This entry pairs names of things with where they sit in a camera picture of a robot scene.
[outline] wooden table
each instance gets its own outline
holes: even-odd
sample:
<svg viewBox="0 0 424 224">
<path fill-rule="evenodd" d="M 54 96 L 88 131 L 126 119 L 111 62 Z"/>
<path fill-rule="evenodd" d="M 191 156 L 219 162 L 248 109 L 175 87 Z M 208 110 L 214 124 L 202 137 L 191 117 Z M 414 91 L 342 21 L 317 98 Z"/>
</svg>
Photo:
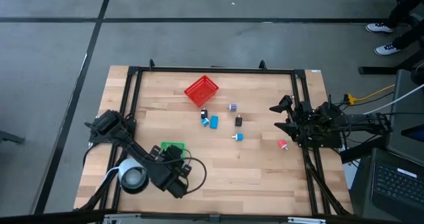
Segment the wooden table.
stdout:
<svg viewBox="0 0 424 224">
<path fill-rule="evenodd" d="M 107 109 L 119 110 L 127 76 L 127 66 L 111 66 L 100 103 L 99 115 Z M 184 89 L 205 74 L 185 72 L 143 72 L 138 97 L 136 141 L 147 151 L 162 141 L 182 141 L 193 157 L 207 167 L 205 185 L 182 199 L 175 199 L 149 184 L 140 194 L 121 193 L 119 211 L 158 213 L 220 213 L 257 215 L 311 215 L 305 166 L 301 149 L 285 132 L 274 126 L 287 114 L 269 111 L 283 95 L 293 94 L 289 75 L 280 74 L 206 74 L 219 90 L 204 106 L 209 116 L 219 117 L 218 129 L 203 127 L 200 108 L 184 94 Z M 326 101 L 320 71 L 306 71 L 311 103 Z M 228 104 L 237 104 L 237 112 Z M 131 95 L 127 107 L 131 104 Z M 243 118 L 235 127 L 235 117 Z M 231 136 L 242 133 L 244 140 Z M 277 140 L 288 142 L 281 150 Z M 75 207 L 85 204 L 106 173 L 111 145 L 102 144 L 87 156 Z M 321 159 L 327 185 L 344 208 L 352 212 L 342 163 L 338 154 L 322 148 Z M 203 169 L 191 162 L 189 190 L 203 178 Z M 111 206 L 115 182 L 109 189 Z M 322 213 L 321 194 L 315 184 L 318 208 Z"/>
</svg>

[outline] white sneaker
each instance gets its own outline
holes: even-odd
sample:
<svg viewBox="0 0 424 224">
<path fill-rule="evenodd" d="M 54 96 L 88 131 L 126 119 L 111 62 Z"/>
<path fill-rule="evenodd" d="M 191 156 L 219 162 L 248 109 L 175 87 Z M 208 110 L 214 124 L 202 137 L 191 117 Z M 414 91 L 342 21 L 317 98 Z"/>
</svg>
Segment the white sneaker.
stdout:
<svg viewBox="0 0 424 224">
<path fill-rule="evenodd" d="M 374 23 L 369 24 L 365 26 L 365 29 L 369 32 L 385 32 L 385 33 L 391 33 L 395 31 L 394 28 L 389 28 L 384 23 Z"/>
<path fill-rule="evenodd" d="M 374 52 L 377 55 L 380 55 L 380 56 L 390 55 L 390 54 L 393 54 L 393 53 L 399 52 L 399 51 L 400 51 L 400 49 L 395 48 L 392 43 L 389 43 L 389 44 L 386 44 L 386 45 L 383 45 L 383 46 L 379 46 L 378 48 L 374 49 Z"/>
</svg>

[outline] gray floor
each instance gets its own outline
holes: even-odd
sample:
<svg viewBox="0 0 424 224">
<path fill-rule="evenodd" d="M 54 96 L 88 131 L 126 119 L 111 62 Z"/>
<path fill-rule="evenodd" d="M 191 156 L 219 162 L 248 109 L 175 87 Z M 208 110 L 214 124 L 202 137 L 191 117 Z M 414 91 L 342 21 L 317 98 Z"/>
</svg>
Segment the gray floor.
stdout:
<svg viewBox="0 0 424 224">
<path fill-rule="evenodd" d="M 96 17 L 102 0 L 0 0 L 0 17 Z M 106 17 L 384 18 L 395 0 L 110 0 Z M 94 24 L 0 23 L 0 130 L 25 137 L 0 146 L 0 216 L 23 215 L 47 159 L 81 68 Z M 394 76 L 359 76 L 359 66 L 394 66 L 417 50 L 390 57 L 373 48 L 395 34 L 371 34 L 363 24 L 146 23 L 103 24 L 54 180 L 47 212 L 71 210 L 89 132 L 110 65 L 318 69 L 334 100 L 360 97 Z M 367 111 L 385 102 L 363 105 Z"/>
</svg>

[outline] black pants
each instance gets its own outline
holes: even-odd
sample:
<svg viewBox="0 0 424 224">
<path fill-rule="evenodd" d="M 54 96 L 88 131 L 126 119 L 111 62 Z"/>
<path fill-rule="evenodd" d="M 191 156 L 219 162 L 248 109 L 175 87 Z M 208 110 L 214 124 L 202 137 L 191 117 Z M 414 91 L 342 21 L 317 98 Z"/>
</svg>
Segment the black pants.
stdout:
<svg viewBox="0 0 424 224">
<path fill-rule="evenodd" d="M 390 14 L 386 23 L 389 28 L 395 28 L 398 23 L 409 15 L 409 12 L 420 4 L 421 0 L 403 0 Z M 404 49 L 411 43 L 424 35 L 424 20 L 415 25 L 410 31 L 404 33 L 393 41 L 393 46 L 397 49 Z"/>
</svg>

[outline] red plastic basket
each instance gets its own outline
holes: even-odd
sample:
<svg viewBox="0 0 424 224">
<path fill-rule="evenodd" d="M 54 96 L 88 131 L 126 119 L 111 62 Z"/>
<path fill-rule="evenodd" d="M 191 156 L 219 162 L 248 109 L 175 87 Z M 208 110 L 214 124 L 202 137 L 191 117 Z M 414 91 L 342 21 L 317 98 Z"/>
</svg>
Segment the red plastic basket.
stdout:
<svg viewBox="0 0 424 224">
<path fill-rule="evenodd" d="M 184 93 L 199 107 L 211 98 L 218 89 L 217 84 L 214 84 L 211 79 L 207 76 L 202 76 L 185 89 Z"/>
</svg>

